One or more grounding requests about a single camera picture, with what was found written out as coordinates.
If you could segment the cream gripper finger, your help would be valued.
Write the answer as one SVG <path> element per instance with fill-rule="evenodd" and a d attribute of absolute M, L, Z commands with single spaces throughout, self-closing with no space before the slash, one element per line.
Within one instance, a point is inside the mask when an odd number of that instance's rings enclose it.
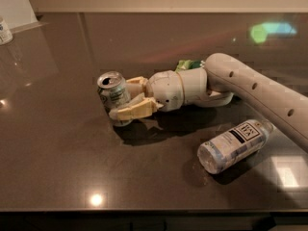
<path fill-rule="evenodd" d="M 146 97 L 143 93 L 134 97 L 130 102 L 117 108 L 112 108 L 109 117 L 112 120 L 130 120 L 151 116 L 164 105 L 154 97 Z"/>
<path fill-rule="evenodd" d="M 148 79 L 142 76 L 134 77 L 126 81 L 126 88 L 128 89 L 132 98 L 135 98 L 141 93 L 146 93 L 146 85 Z"/>

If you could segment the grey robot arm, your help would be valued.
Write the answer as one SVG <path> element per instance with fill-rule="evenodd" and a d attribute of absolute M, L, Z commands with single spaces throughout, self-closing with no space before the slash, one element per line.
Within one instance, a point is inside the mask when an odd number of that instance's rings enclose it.
<path fill-rule="evenodd" d="M 185 105 L 219 107 L 234 95 L 268 119 L 276 128 L 308 151 L 308 97 L 222 53 L 210 55 L 199 68 L 164 71 L 146 79 L 126 81 L 132 100 L 109 111 L 116 121 L 170 112 Z"/>

